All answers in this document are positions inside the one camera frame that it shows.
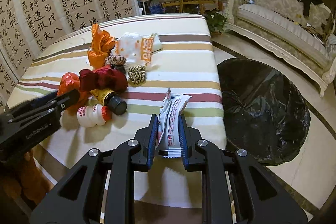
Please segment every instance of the plastic bottle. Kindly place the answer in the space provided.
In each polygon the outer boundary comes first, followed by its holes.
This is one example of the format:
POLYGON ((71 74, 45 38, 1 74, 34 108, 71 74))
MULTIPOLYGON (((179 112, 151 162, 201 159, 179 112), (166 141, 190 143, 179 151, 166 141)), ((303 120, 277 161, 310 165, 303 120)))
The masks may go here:
POLYGON ((103 90, 91 90, 91 94, 104 106, 107 106, 114 114, 122 115, 127 109, 126 102, 113 90, 107 88, 103 90))
POLYGON ((107 106, 100 104, 83 106, 77 111, 77 119, 79 124, 85 128, 95 125, 102 126, 106 121, 111 120, 111 112, 107 106))

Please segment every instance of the sofa seat cushion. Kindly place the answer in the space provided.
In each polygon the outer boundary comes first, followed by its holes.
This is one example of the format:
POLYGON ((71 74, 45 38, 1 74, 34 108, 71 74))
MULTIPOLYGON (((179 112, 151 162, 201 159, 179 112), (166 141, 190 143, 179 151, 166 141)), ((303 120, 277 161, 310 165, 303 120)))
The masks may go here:
POLYGON ((259 5, 243 4, 239 6, 236 16, 285 40, 322 68, 328 66, 329 56, 324 45, 306 30, 278 13, 259 5))

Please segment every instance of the green plant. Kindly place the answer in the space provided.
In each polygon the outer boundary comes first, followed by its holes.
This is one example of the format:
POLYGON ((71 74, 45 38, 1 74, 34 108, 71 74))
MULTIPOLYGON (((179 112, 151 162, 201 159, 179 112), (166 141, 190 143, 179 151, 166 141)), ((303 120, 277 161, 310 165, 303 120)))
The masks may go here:
POLYGON ((211 33, 223 30, 226 17, 218 13, 217 10, 205 11, 205 19, 211 33))

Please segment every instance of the striped tablecloth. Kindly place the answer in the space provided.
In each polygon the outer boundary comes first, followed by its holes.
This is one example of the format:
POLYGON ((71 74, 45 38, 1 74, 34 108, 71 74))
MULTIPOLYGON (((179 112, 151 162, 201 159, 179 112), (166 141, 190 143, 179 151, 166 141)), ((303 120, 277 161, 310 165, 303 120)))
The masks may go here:
MULTIPOLYGON (((114 149, 133 138, 137 129, 147 127, 151 114, 158 114, 167 88, 192 96, 184 111, 188 126, 225 148, 221 89, 204 17, 150 15, 110 21, 100 27, 115 37, 125 32, 158 33, 163 49, 153 54, 146 82, 129 85, 122 95, 128 105, 124 115, 114 115, 101 127, 82 128, 76 116, 63 113, 62 128, 34 149, 38 166, 51 182, 56 183, 89 149, 114 149)), ((91 39, 90 31, 78 31, 48 47, 23 75, 8 106, 58 89, 66 72, 78 74, 81 69, 91 69, 86 52, 91 39)), ((148 174, 135 174, 134 192, 135 199, 143 202, 184 208, 202 206, 201 176, 187 173, 181 159, 155 158, 148 174)))

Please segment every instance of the yellow bottle with black cap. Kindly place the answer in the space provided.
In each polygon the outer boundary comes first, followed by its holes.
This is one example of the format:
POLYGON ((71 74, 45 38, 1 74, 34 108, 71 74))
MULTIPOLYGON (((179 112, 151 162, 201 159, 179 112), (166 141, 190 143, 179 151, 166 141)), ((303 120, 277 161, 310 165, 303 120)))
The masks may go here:
POLYGON ((107 88, 103 90, 95 89, 90 92, 103 106, 107 106, 114 114, 122 115, 126 112, 126 102, 115 91, 107 88))

